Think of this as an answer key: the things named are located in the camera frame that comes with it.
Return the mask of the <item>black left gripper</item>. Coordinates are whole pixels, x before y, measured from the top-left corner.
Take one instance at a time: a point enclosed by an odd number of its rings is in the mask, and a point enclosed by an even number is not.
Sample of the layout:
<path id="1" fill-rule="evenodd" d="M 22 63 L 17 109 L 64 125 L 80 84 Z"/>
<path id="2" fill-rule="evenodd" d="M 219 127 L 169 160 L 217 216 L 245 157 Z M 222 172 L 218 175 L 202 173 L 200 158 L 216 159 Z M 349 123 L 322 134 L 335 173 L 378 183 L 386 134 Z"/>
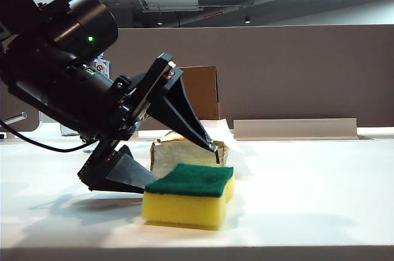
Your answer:
<path id="1" fill-rule="evenodd" d="M 120 109 L 126 117 L 120 129 L 111 137 L 101 138 L 93 153 L 78 172 L 78 177 L 90 191 L 139 193 L 158 178 L 139 164 L 128 146 L 116 150 L 122 140 L 128 140 L 139 128 L 147 113 L 178 134 L 210 152 L 217 145 L 210 138 L 192 108 L 182 78 L 175 72 L 173 56 L 163 53 L 153 62 L 141 81 L 126 96 Z"/>

